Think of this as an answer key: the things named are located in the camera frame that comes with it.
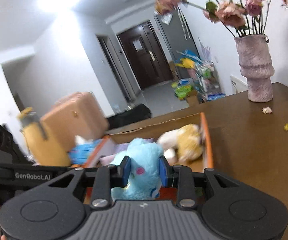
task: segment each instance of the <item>floor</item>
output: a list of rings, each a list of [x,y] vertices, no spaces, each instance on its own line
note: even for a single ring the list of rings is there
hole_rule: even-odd
[[[134,104],[145,104],[151,110],[152,117],[187,108],[188,103],[175,96],[171,84],[172,82],[164,82],[143,90]]]

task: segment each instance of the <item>paper sign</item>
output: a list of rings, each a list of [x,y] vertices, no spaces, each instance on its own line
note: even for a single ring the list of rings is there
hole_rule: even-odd
[[[134,47],[135,47],[135,49],[136,49],[137,51],[140,51],[140,50],[143,49],[140,40],[133,41],[133,45],[134,45]]]

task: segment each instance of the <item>door handle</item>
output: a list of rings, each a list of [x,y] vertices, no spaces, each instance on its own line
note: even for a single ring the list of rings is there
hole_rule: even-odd
[[[149,54],[151,55],[152,60],[155,61],[155,57],[154,57],[154,55],[153,55],[153,52],[152,52],[151,50],[149,50],[148,52],[149,52]]]

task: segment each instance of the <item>pink suitcase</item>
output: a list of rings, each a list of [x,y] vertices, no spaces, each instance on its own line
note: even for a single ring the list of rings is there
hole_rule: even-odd
[[[65,151],[75,146],[75,136],[84,139],[99,139],[108,129],[97,100],[92,93],[77,92],[60,99],[41,121],[53,131]]]

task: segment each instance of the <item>pink vase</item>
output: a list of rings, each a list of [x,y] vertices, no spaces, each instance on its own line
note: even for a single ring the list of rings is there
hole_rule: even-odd
[[[247,78],[248,99],[253,102],[268,102],[273,99],[271,76],[275,70],[265,39],[266,35],[263,34],[234,38],[240,72]]]

